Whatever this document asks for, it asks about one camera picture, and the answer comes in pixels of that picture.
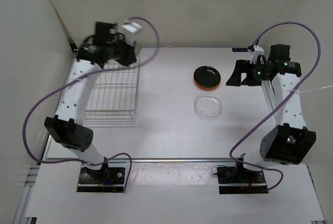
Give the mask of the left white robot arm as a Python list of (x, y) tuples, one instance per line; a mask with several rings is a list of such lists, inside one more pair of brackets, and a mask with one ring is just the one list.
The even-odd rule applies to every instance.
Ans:
[(109, 60), (126, 67), (137, 61), (134, 37), (141, 30), (135, 22), (126, 22), (121, 32), (115, 23), (97, 22), (94, 35), (78, 49), (70, 75), (73, 85), (64, 90), (55, 115), (44, 122), (54, 141), (73, 152), (97, 182), (108, 179), (109, 169), (102, 165), (105, 158), (92, 144), (93, 131), (83, 125), (84, 113), (97, 78)]

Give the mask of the orange plastic plate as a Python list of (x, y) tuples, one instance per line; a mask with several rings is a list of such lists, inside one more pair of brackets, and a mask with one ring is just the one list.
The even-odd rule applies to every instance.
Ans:
[(196, 81), (194, 81), (194, 84), (201, 90), (204, 90), (204, 91), (212, 91), (212, 90), (216, 90), (219, 86), (220, 86), (220, 83), (218, 83), (217, 85), (213, 86), (213, 87), (206, 87), (206, 86), (202, 86), (200, 84), (198, 84)]

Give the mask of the clear glass plate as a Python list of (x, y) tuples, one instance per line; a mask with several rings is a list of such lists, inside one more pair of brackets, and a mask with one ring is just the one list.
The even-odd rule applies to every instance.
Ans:
[(194, 99), (194, 112), (202, 120), (215, 120), (220, 117), (222, 110), (222, 101), (214, 94), (199, 94)]

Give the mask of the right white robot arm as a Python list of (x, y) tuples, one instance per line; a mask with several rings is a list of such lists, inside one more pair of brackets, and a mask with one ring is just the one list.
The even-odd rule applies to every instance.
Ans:
[(274, 111), (274, 128), (261, 141), (258, 150), (238, 158), (234, 177), (246, 182), (254, 172), (274, 164), (298, 165), (316, 141), (303, 118), (300, 95), (295, 86), (301, 81), (301, 66), (292, 62), (290, 47), (277, 44), (269, 56), (258, 45), (248, 47), (250, 60), (237, 60), (228, 86), (261, 86), (267, 107)]

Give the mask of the black plastic plate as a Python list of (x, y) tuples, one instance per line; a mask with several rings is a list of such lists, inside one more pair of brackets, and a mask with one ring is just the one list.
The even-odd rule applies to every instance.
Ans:
[(213, 87), (221, 82), (219, 71), (210, 66), (196, 68), (193, 74), (194, 81), (206, 87)]

